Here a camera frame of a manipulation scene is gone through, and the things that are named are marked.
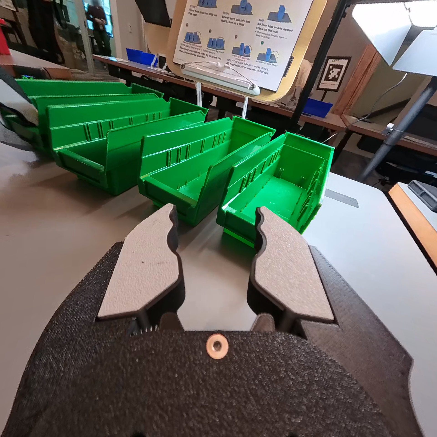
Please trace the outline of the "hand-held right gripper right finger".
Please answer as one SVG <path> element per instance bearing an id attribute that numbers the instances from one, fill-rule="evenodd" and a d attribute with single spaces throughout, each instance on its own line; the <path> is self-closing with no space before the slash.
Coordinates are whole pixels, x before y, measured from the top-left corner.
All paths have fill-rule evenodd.
<path id="1" fill-rule="evenodd" d="M 268 318 L 277 332 L 291 333 L 301 321 L 333 324 L 335 315 L 305 238 L 265 206 L 255 215 L 250 309 L 258 319 Z"/>

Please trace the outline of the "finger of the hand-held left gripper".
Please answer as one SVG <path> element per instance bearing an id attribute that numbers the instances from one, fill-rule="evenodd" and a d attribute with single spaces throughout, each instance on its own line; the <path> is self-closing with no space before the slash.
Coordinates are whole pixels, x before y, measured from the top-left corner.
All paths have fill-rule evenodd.
<path id="1" fill-rule="evenodd" d="M 38 110 L 9 73 L 0 73 L 0 106 L 27 125 L 37 126 L 39 123 Z"/>

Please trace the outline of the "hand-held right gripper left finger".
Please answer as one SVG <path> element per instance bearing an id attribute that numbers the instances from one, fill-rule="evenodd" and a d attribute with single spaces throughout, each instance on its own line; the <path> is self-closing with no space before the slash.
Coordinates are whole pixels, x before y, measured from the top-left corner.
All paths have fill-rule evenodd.
<path id="1" fill-rule="evenodd" d="M 98 321 L 133 318 L 140 329 L 159 325 L 185 300 L 176 206 L 166 204 L 124 239 L 97 313 Z"/>

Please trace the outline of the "green plastic bin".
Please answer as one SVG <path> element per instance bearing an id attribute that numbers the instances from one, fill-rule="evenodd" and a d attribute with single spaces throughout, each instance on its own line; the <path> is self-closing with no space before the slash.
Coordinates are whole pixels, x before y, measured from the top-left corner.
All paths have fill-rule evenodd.
<path id="1" fill-rule="evenodd" d="M 266 207 L 302 234 L 323 203 L 334 150 L 287 132 L 242 158 L 230 168 L 217 224 L 253 247 L 256 209 Z"/>
<path id="2" fill-rule="evenodd" d="M 49 140 L 47 106 L 106 103 L 139 100 L 136 94 L 164 97 L 164 93 L 139 84 L 97 81 L 65 81 L 49 79 L 16 79 L 30 102 L 36 107 L 39 124 L 27 125 L 9 110 L 1 109 L 1 121 L 9 131 L 40 152 L 52 157 Z"/>
<path id="3" fill-rule="evenodd" d="M 140 146 L 139 193 L 157 206 L 176 206 L 196 226 L 221 202 L 229 171 L 268 144 L 276 132 L 237 116 L 145 135 Z"/>
<path id="4" fill-rule="evenodd" d="M 49 105 L 46 117 L 56 164 L 112 195 L 138 183 L 144 136 L 205 122 L 208 109 L 153 94 L 139 100 Z"/>

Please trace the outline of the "brown wooden desk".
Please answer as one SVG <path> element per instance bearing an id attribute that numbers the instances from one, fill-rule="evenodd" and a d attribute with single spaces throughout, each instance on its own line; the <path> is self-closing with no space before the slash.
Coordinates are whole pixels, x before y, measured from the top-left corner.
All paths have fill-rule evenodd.
<path id="1" fill-rule="evenodd" d="M 40 58 L 10 49 L 10 56 L 0 55 L 0 65 L 14 77 L 13 66 L 44 68 L 50 79 L 54 80 L 91 80 L 93 76 L 78 69 L 69 69 Z"/>

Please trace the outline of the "wood-edged white desk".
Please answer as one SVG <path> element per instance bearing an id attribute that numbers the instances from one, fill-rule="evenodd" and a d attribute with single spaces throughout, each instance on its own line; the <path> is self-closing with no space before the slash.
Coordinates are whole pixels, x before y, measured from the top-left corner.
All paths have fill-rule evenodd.
<path id="1" fill-rule="evenodd" d="M 436 213 L 431 211 L 405 183 L 394 185 L 387 196 L 426 260 L 436 272 Z"/>

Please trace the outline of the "black power station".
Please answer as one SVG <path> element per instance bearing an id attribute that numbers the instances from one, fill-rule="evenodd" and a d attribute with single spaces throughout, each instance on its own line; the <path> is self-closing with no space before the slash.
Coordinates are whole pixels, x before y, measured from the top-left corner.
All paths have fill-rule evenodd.
<path id="1" fill-rule="evenodd" d="M 13 66 L 13 71 L 16 79 L 50 79 L 44 68 Z"/>

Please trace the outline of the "blue storage box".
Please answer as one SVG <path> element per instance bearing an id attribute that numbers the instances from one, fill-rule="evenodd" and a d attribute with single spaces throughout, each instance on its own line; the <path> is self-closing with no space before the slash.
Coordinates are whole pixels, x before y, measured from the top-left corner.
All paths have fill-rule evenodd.
<path id="1" fill-rule="evenodd" d="M 159 57 L 153 53 L 126 48 L 128 61 L 151 67 L 159 67 Z"/>
<path id="2" fill-rule="evenodd" d="M 333 104 L 330 102 L 318 101 L 308 98 L 303 108 L 302 114 L 325 118 L 332 107 Z"/>

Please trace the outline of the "cardboard box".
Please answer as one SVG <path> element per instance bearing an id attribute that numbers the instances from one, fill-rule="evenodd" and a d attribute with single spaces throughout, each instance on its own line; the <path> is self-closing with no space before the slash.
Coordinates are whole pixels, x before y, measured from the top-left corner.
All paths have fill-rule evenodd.
<path id="1" fill-rule="evenodd" d="M 143 30 L 149 53 L 165 57 L 171 28 L 144 22 Z"/>

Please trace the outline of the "flat grey box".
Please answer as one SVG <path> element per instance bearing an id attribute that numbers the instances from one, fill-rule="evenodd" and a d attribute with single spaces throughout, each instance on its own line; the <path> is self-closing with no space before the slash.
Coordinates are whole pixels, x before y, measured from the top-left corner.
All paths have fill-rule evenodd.
<path id="1" fill-rule="evenodd" d="M 433 212 L 437 212 L 437 187 L 418 180 L 408 184 L 408 188 Z"/>

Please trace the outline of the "metal pole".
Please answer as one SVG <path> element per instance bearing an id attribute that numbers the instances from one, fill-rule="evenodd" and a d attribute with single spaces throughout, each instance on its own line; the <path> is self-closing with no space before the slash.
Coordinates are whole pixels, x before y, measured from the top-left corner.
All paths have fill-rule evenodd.
<path id="1" fill-rule="evenodd" d="M 429 84 L 424 88 L 422 93 L 418 96 L 415 102 L 412 104 L 406 115 L 396 124 L 387 138 L 384 140 L 383 144 L 375 153 L 374 157 L 371 159 L 367 167 L 357 178 L 358 182 L 364 182 L 371 173 L 376 169 L 376 167 L 384 160 L 385 156 L 390 152 L 390 150 L 398 144 L 398 142 L 404 137 L 406 130 L 411 126 L 413 121 L 417 118 L 419 113 L 422 111 L 424 106 L 428 103 L 431 97 L 435 94 L 437 90 L 437 77 L 433 76 Z"/>

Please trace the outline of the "white page holder bar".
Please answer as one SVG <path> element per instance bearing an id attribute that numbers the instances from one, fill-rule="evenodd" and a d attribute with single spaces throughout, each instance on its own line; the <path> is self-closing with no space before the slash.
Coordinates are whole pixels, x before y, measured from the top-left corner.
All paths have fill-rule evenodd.
<path id="1" fill-rule="evenodd" d="M 260 95 L 260 88 L 228 64 L 213 61 L 183 63 L 180 66 L 186 76 L 233 89 L 251 96 Z"/>

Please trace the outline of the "black-white marker sign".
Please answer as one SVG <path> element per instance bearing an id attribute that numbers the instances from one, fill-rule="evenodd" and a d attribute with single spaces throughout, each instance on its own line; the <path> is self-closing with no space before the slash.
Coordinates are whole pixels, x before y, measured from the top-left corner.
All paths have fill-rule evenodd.
<path id="1" fill-rule="evenodd" d="M 338 92 L 352 57 L 327 56 L 316 89 Z"/>

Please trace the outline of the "printed instruction sheet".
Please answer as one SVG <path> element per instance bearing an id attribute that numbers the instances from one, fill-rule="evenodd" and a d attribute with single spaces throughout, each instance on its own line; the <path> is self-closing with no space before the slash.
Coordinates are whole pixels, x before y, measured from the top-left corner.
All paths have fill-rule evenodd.
<path id="1" fill-rule="evenodd" d="M 173 62 L 228 64 L 276 92 L 313 1 L 187 1 Z"/>

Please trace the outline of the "black metal post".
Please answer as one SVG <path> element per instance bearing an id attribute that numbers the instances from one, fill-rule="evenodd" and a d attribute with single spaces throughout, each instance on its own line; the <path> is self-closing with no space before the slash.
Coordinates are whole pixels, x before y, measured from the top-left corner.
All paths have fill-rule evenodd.
<path id="1" fill-rule="evenodd" d="M 319 47 L 318 52 L 315 56 L 313 66 L 312 66 L 310 73 L 309 73 L 309 77 L 308 77 L 308 79 L 303 87 L 302 92 L 300 93 L 298 103 L 296 105 L 296 108 L 293 112 L 292 117 L 290 118 L 289 122 L 287 123 L 285 131 L 291 132 L 291 133 L 297 133 L 298 122 L 299 122 L 299 119 L 303 113 L 303 109 L 308 101 L 308 98 L 309 98 L 310 93 L 313 89 L 313 86 L 316 82 L 318 74 L 324 65 L 325 58 L 326 58 L 327 53 L 329 51 L 329 48 L 332 44 L 332 41 L 334 40 L 336 31 L 341 23 L 342 18 L 345 17 L 346 10 L 350 5 L 351 5 L 351 2 L 348 0 L 339 0 L 337 2 L 337 5 L 336 5 L 336 8 L 335 8 L 334 13 L 332 15 L 330 24 L 327 27 L 327 30 L 325 31 L 325 35 L 321 41 L 320 47 Z"/>

